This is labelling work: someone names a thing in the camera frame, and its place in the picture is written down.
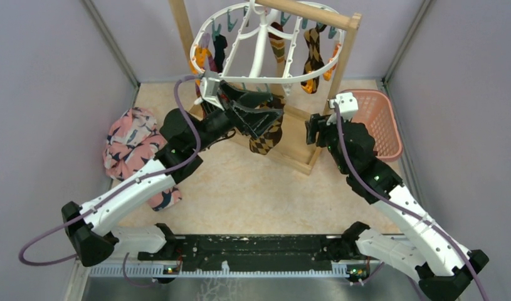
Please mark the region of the maroon purple striped sock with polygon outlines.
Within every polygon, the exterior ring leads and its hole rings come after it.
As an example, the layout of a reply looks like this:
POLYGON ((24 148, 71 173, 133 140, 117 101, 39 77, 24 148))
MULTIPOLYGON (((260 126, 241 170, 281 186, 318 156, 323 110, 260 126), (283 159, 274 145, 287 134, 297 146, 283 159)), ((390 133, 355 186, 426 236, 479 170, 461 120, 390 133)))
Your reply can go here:
POLYGON ((214 56, 209 49, 206 49, 207 63, 211 71, 218 72, 214 56))

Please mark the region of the white plastic sock hanger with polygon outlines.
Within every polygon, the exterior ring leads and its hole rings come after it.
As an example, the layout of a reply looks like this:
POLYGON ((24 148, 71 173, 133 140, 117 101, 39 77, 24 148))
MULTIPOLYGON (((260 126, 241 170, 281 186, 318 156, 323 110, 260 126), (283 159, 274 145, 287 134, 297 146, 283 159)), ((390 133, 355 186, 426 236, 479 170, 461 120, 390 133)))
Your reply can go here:
POLYGON ((358 32, 362 16, 360 14, 355 14, 352 17, 344 16, 329 6, 310 1, 250 1, 248 4, 231 5, 214 13, 203 23, 192 45, 189 47, 189 64, 194 55, 194 47, 196 45, 200 46, 200 41, 203 40, 204 34, 206 34, 206 28, 211 26, 211 37, 216 38, 219 35, 219 28, 214 27, 215 19, 224 14, 228 15, 232 10, 239 9, 245 9, 246 15, 243 16, 241 28, 238 30, 237 36, 231 45, 231 51, 225 58, 223 71, 218 74, 220 79, 237 83, 293 84, 314 77, 320 77, 331 68, 334 63, 337 63, 333 79, 337 81, 341 80, 350 57, 351 48, 354 44, 354 39, 358 32), (297 18, 294 30, 291 33, 280 32, 270 26, 270 22, 276 18, 278 12, 288 13, 297 18), (339 34, 338 43, 341 44, 341 47, 339 49, 338 58, 332 63, 327 63, 324 67, 309 74, 293 76, 290 73, 290 68, 293 63, 293 54, 297 47, 297 37, 303 20, 316 21, 321 25, 325 24, 332 29, 336 29, 339 34), (277 77, 262 77, 260 75, 265 59, 268 32, 272 32, 290 42, 288 56, 285 57, 284 69, 277 77), (236 56, 240 42, 254 36, 256 36, 256 43, 249 75, 240 77, 229 76, 228 72, 236 56))

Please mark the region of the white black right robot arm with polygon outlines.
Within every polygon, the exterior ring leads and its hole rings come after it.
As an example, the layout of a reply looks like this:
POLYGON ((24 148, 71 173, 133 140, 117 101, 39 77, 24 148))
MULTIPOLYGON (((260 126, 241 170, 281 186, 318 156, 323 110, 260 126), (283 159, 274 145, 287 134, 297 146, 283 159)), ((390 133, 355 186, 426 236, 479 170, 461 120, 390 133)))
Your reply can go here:
POLYGON ((400 243, 356 222, 342 235, 346 256, 381 260, 414 281, 430 300, 456 300, 471 284, 488 300, 478 277, 488 256, 457 242, 424 210, 398 173, 377 157, 376 142, 364 124, 313 114, 305 127, 306 142, 327 149, 351 189, 407 239, 400 243))

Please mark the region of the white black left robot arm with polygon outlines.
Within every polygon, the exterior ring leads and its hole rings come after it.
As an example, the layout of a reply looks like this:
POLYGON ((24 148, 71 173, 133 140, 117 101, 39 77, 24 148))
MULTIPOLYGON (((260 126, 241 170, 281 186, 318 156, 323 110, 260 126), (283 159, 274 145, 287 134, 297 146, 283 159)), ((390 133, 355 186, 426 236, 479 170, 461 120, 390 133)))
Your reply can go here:
POLYGON ((176 236, 166 225, 128 228, 119 221, 191 176, 202 164, 200 151, 230 131, 258 138, 283 116, 282 109, 269 107, 270 92, 241 90, 208 78, 201 80, 200 91, 202 101, 213 107, 205 118, 196 119, 182 108, 170 111, 161 128, 166 144, 141 169, 91 201, 62 207, 66 235, 83 266, 117 256, 172 258, 176 236))

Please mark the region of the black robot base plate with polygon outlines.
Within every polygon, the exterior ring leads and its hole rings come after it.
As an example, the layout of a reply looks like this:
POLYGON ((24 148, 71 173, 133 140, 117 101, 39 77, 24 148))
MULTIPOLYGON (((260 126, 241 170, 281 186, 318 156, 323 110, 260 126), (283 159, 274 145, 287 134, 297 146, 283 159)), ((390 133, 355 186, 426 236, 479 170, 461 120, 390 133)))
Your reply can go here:
POLYGON ((185 235, 171 237, 156 253, 140 251, 140 261, 171 260, 184 272, 329 271, 333 263, 365 260, 339 235, 185 235))

